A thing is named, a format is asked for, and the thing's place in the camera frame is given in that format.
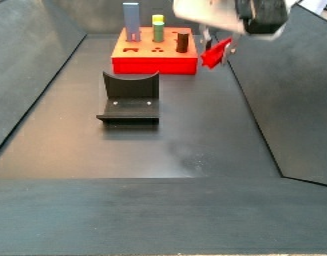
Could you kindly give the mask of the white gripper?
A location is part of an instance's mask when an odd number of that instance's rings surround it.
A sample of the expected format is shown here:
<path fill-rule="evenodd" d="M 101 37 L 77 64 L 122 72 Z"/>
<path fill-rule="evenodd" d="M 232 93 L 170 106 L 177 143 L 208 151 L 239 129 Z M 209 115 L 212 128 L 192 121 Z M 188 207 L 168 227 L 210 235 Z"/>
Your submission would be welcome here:
<path fill-rule="evenodd" d="M 201 35 L 204 50 L 209 50 L 212 37 L 208 26 L 244 34 L 243 22 L 236 16 L 233 0 L 173 0 L 172 10 L 177 18 L 196 22 Z M 224 47 L 221 64 L 227 63 L 231 54 L 237 47 L 239 34 L 233 34 L 231 42 Z"/>

